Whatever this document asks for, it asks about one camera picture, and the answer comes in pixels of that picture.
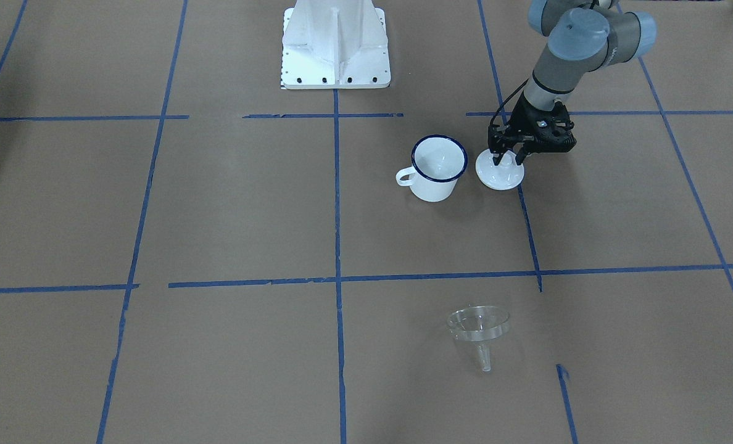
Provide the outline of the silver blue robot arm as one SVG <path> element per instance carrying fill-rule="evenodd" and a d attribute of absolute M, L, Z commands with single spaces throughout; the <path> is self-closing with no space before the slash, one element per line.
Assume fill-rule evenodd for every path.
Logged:
<path fill-rule="evenodd" d="M 648 12 L 620 12 L 615 1 L 533 1 L 528 23 L 547 38 L 535 67 L 516 93 L 507 124 L 487 132 L 492 163 L 515 146 L 514 163 L 531 154 L 566 154 L 576 145 L 566 101 L 584 74 L 639 58 L 658 33 Z"/>

